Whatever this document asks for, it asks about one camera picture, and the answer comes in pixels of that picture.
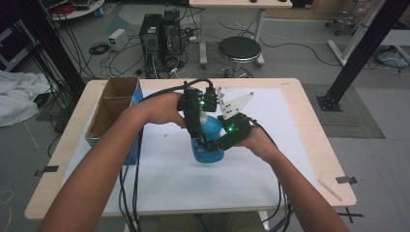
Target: chair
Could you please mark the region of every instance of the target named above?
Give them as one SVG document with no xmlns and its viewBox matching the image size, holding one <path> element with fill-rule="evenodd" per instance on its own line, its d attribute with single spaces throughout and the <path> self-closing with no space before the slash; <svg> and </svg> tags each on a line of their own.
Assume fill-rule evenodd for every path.
<svg viewBox="0 0 410 232">
<path fill-rule="evenodd" d="M 220 56 L 233 62 L 233 67 L 223 68 L 223 77 L 253 78 L 250 71 L 240 68 L 239 64 L 256 60 L 260 56 L 261 48 L 258 42 L 247 37 L 229 37 L 220 42 Z"/>
<path fill-rule="evenodd" d="M 340 27 L 335 31 L 335 36 L 339 36 L 344 28 L 349 27 L 353 29 L 352 35 L 356 32 L 359 26 L 360 20 L 353 13 L 359 2 L 368 2 L 370 0 L 353 0 L 347 12 L 338 12 L 336 16 L 332 17 L 328 22 L 326 22 L 326 27 L 331 27 L 332 24 L 338 24 Z"/>
</svg>

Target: blue spray bottle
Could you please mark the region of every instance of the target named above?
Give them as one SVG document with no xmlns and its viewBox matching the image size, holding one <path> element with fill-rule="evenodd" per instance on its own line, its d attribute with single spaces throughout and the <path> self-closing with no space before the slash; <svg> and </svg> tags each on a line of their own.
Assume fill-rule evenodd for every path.
<svg viewBox="0 0 410 232">
<path fill-rule="evenodd" d="M 205 138 L 208 141 L 220 138 L 220 130 L 222 130 L 222 123 L 220 120 L 208 116 L 205 112 L 201 112 L 200 122 L 202 132 L 205 134 Z M 224 151 L 216 150 L 214 152 L 207 152 L 201 146 L 197 145 L 196 139 L 192 139 L 190 143 L 192 145 L 193 155 L 198 162 L 211 163 L 223 159 Z"/>
</svg>

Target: black metal pole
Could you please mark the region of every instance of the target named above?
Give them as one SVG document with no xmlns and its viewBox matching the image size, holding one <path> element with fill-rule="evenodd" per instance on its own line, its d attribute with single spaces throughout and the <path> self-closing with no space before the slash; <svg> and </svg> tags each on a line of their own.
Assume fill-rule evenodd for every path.
<svg viewBox="0 0 410 232">
<path fill-rule="evenodd" d="M 316 97 L 323 111 L 336 110 L 344 93 L 409 5 L 410 0 L 386 0 L 329 91 Z"/>
<path fill-rule="evenodd" d="M 20 12 L 21 20 L 33 37 L 40 42 L 53 65 L 70 87 L 72 101 L 76 104 L 85 88 L 85 83 L 51 26 L 52 22 L 47 19 L 41 3 L 39 0 L 14 0 L 13 2 L 15 9 Z"/>
</svg>

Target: black tape mark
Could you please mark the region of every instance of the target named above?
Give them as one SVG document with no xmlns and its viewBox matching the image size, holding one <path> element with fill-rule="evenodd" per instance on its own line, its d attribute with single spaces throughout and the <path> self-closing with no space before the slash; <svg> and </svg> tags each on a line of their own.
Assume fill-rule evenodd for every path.
<svg viewBox="0 0 410 232">
<path fill-rule="evenodd" d="M 336 180 L 339 184 L 349 183 L 350 185 L 353 185 L 353 184 L 358 183 L 355 177 L 348 177 L 348 176 L 337 177 Z"/>
<path fill-rule="evenodd" d="M 345 217 L 349 217 L 350 223 L 353 223 L 353 218 L 352 217 L 360 217 L 360 218 L 364 218 L 364 215 L 361 214 L 351 214 L 349 211 L 349 208 L 344 207 L 346 209 L 346 213 L 337 213 L 340 216 L 345 216 Z"/>
<path fill-rule="evenodd" d="M 42 170 L 36 170 L 35 176 L 42 177 L 45 172 L 57 172 L 59 166 L 45 166 Z"/>
</svg>

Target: desk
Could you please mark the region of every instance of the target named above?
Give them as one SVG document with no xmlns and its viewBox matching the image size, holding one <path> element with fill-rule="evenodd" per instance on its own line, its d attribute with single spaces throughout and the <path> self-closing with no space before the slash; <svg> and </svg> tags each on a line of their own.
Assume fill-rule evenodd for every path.
<svg viewBox="0 0 410 232">
<path fill-rule="evenodd" d="M 335 177 L 344 176 L 337 157 L 322 130 L 319 121 L 308 101 L 301 83 L 293 78 L 255 78 L 248 79 L 212 79 L 215 86 L 231 86 L 237 88 L 279 88 L 287 102 L 295 127 L 305 149 L 313 175 L 320 183 L 319 192 L 332 206 L 349 206 L 356 203 L 356 197 L 349 184 L 338 184 Z M 98 95 L 105 81 L 91 81 L 87 84 L 81 99 L 64 131 L 59 144 L 48 165 L 58 165 L 57 172 L 46 172 L 35 190 L 25 211 L 31 219 L 43 218 L 53 199 L 57 195 L 66 172 L 68 163 L 78 144 Z M 141 79 L 142 88 L 155 90 L 181 85 L 183 80 Z"/>
<path fill-rule="evenodd" d="M 286 2 L 279 2 L 278 0 L 258 0 L 256 3 L 251 3 L 249 0 L 225 0 L 225 1 L 214 1 L 214 0 L 190 0 L 190 5 L 196 8 L 200 8 L 200 42 L 199 42 L 199 63 L 202 67 L 205 67 L 208 63 L 206 55 L 206 42 L 205 42 L 205 8 L 254 8 L 259 9 L 256 17 L 256 31 L 254 39 L 258 42 L 260 31 L 262 28 L 263 16 L 267 8 L 277 8 L 286 9 L 291 8 L 292 3 L 290 0 Z M 262 54 L 257 59 L 257 64 L 262 66 L 265 62 L 263 60 Z"/>
</svg>

